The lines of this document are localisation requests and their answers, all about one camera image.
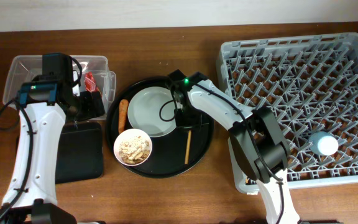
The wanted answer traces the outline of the light blue cup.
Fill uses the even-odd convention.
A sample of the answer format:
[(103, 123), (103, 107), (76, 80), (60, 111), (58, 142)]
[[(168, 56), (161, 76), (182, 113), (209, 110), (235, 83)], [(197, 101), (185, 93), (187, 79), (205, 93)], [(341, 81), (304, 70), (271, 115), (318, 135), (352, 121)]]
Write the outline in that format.
[(330, 133), (319, 131), (313, 133), (309, 142), (312, 143), (310, 150), (319, 156), (330, 156), (338, 151), (339, 143), (337, 139)]

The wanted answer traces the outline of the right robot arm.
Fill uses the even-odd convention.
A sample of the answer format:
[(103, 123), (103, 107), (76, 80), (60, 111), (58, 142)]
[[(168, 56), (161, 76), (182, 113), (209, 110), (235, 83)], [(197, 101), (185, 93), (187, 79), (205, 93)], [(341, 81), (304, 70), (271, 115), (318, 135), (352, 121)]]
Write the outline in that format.
[(179, 128), (200, 128), (206, 114), (228, 131), (237, 165), (259, 188), (267, 222), (300, 223), (287, 181), (290, 148), (272, 110), (243, 105), (200, 72), (186, 77), (175, 70), (167, 86)]

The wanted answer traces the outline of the red snack wrapper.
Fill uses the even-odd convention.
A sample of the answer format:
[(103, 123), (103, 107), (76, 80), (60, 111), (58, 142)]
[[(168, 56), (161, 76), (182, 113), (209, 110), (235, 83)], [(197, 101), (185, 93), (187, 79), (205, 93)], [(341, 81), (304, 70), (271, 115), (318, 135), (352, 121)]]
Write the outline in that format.
[(89, 92), (100, 92), (96, 80), (94, 79), (94, 75), (92, 72), (88, 72), (85, 74), (85, 89)]

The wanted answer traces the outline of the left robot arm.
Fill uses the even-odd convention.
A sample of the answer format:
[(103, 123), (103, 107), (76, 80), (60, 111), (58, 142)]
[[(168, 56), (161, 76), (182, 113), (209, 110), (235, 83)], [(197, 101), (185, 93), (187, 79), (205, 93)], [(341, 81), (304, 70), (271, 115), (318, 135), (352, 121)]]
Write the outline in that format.
[(14, 172), (0, 208), (0, 223), (76, 223), (57, 205), (58, 143), (66, 122), (64, 106), (79, 103), (80, 78), (40, 75), (23, 83), (12, 103), (19, 111), (20, 136)]

